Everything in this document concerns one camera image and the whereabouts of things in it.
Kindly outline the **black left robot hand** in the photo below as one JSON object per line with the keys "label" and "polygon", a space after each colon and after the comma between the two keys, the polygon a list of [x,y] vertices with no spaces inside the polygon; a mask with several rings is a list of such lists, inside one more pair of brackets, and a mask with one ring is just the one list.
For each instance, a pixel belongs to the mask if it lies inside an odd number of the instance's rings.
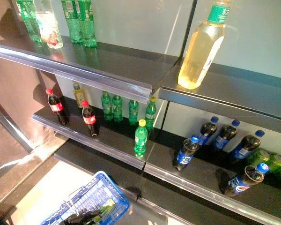
{"label": "black left robot hand", "polygon": [[84,211],[80,215],[72,214],[63,221],[63,225],[99,225],[101,216],[99,210]]}

